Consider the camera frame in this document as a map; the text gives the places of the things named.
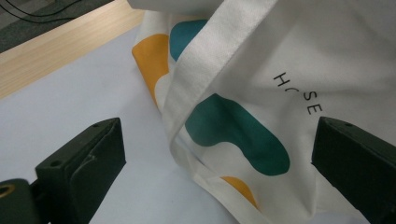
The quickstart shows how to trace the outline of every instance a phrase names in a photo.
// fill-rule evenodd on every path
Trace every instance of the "teal blob pattern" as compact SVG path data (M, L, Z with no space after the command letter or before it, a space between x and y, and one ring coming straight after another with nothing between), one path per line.
M183 21L172 28L169 38L169 49L171 56L175 61L177 61L184 48L187 47L206 23L207 20Z
M264 175L282 175L290 168L288 152L276 136L240 104L217 94L194 108L186 129L202 147L220 142L238 146L254 169Z

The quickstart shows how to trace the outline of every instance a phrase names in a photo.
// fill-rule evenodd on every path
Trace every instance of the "screw hole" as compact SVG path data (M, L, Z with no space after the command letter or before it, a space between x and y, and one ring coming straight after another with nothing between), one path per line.
M50 164L50 166L51 166L51 167L56 167L56 166L59 166L60 164L62 164L61 161L53 161L53 162Z
M14 189L15 189L14 185L0 186L0 198L6 197L8 194L12 193Z

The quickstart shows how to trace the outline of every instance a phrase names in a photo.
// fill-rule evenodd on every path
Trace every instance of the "wooden board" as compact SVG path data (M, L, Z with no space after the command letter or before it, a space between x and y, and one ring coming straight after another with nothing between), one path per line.
M115 0L1 53L0 99L131 30L143 14Z

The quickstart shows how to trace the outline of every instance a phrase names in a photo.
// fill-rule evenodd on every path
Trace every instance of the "black lettering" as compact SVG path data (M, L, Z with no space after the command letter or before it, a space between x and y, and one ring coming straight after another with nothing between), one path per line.
M307 107L309 115L311 115L311 110L310 110L311 108L314 109L315 113L318 112L318 111L317 111L317 108L318 108L320 111L323 111L320 105L311 105L311 106L308 106L308 107Z
M315 98L318 97L318 94L317 94L315 91L309 92L309 93L308 93L308 96L305 95L306 93L307 93L307 92L304 92L304 98L305 98L306 101L309 101L309 100L312 98L312 94L315 95Z
M295 88L287 88L287 89L285 89L285 91L299 91L299 90L297 90Z
M280 83L279 85L277 85L278 87L283 86L283 85L285 85L286 83L290 82L290 80L286 80L286 81L285 81L285 80L283 79L283 76L285 76L285 75L286 75L286 73L282 73L282 74L280 74L279 76L274 77L274 80L277 79L277 78L280 78L280 80L282 81L282 83Z

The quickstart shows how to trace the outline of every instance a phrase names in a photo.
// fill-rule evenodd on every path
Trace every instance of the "white table surface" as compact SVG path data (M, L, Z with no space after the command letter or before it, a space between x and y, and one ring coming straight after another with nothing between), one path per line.
M33 182L52 152L95 122L120 117L127 164L91 223L237 223L173 161L131 54L137 29L0 100L0 180ZM318 214L314 223L368 222Z

